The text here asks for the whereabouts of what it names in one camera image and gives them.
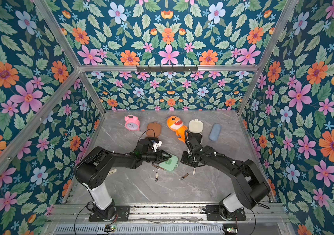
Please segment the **green clipper case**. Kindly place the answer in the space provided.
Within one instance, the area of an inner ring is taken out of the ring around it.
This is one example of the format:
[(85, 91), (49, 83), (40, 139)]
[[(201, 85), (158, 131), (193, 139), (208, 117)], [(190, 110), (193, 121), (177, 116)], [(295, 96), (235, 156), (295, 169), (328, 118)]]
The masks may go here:
[(178, 157), (172, 155), (167, 161), (159, 163), (158, 165), (160, 168), (163, 168), (168, 172), (173, 172), (179, 166), (178, 161)]

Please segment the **brown clipper case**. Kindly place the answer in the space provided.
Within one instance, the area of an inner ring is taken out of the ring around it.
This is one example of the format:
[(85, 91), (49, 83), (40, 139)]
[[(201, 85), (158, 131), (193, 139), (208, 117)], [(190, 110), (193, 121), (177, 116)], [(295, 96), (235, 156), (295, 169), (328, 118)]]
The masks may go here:
[(162, 125), (157, 122), (151, 122), (147, 125), (146, 136), (158, 138), (161, 135)]

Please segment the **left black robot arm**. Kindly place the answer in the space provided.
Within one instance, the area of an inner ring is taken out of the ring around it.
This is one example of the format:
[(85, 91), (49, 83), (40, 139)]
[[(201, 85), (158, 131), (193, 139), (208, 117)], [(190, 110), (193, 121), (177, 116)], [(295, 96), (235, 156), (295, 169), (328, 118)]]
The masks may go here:
[(141, 139), (130, 153), (117, 153), (102, 147), (94, 148), (74, 169), (77, 181), (86, 187), (93, 200), (92, 211), (104, 221), (116, 217), (113, 198), (109, 195), (105, 179), (110, 170), (115, 168), (136, 169), (144, 162), (160, 164), (168, 161), (172, 155), (159, 149), (158, 141)]

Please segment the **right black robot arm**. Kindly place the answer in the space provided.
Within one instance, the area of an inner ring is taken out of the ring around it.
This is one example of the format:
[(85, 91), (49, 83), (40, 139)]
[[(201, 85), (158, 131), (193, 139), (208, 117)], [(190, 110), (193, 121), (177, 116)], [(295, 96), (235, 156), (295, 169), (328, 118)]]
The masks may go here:
[(203, 147), (195, 137), (186, 140), (181, 163), (198, 168), (211, 166), (230, 177), (234, 192), (219, 202), (218, 213), (227, 220), (241, 208), (252, 209), (271, 192), (268, 181), (252, 160), (235, 160), (217, 152), (210, 146)]

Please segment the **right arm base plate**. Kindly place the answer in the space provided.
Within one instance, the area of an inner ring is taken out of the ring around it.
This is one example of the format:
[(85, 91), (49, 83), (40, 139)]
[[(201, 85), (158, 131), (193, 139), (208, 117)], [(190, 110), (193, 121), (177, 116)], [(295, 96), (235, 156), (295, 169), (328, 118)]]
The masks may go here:
[(228, 211), (224, 206), (206, 205), (202, 209), (207, 216), (208, 221), (245, 221), (246, 214), (243, 208), (234, 212)]

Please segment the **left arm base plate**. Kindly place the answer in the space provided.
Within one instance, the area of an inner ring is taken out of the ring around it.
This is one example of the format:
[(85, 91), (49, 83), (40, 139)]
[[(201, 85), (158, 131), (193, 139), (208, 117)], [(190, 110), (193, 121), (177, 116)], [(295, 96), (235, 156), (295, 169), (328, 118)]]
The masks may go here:
[(90, 222), (124, 222), (128, 221), (130, 206), (109, 206), (105, 210), (95, 207), (89, 217)]

